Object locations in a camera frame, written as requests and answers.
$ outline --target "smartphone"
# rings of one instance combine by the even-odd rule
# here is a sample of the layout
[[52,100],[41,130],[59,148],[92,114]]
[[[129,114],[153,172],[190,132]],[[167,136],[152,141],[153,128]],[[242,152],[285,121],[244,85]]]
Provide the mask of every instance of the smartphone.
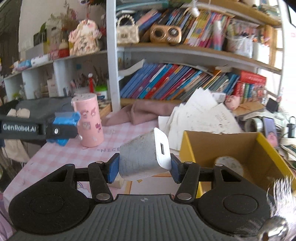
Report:
[[274,119],[263,117],[262,122],[263,122],[264,133],[265,133],[265,137],[266,137],[267,141],[273,147],[278,147],[279,142],[278,142],[278,138],[277,138],[277,134],[276,134],[276,125],[274,123]]

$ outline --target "beige cloth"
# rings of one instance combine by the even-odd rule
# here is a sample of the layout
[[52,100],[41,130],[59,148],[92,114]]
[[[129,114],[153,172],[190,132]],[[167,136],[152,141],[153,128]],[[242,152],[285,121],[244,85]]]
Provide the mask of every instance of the beige cloth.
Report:
[[[30,111],[28,109],[19,109],[16,111],[15,109],[11,109],[7,116],[16,116],[22,118],[29,118]],[[10,140],[5,139],[5,148],[2,147],[2,152],[6,158],[11,158],[12,160],[18,162],[28,162],[30,157],[25,151],[22,142],[20,140]]]
[[158,116],[170,116],[177,105],[169,102],[136,100],[133,105],[125,106],[110,118],[102,118],[102,125],[115,126],[127,122],[138,125],[155,120]]

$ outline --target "stack of paper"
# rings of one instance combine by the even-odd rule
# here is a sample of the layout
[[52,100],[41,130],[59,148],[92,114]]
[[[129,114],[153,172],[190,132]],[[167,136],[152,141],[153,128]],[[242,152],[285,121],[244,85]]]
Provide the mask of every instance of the stack of paper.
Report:
[[241,129],[224,104],[217,104],[209,90],[196,90],[186,104],[175,107],[171,116],[159,116],[159,129],[168,137],[170,148],[180,150],[184,131],[215,134],[240,133]]

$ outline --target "gold radio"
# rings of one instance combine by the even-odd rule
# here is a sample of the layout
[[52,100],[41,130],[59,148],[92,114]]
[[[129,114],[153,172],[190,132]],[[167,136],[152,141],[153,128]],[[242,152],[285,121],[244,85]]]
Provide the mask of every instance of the gold radio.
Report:
[[182,39],[182,31],[177,26],[153,25],[150,29],[152,43],[178,44]]

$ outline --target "gray ridged panel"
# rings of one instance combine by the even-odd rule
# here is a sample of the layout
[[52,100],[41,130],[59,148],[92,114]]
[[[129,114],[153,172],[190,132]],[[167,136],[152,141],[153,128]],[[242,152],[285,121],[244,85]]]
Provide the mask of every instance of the gray ridged panel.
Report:
[[37,236],[18,231],[9,241],[237,241],[206,226],[190,205],[169,195],[118,195],[95,206],[89,218],[64,233]]

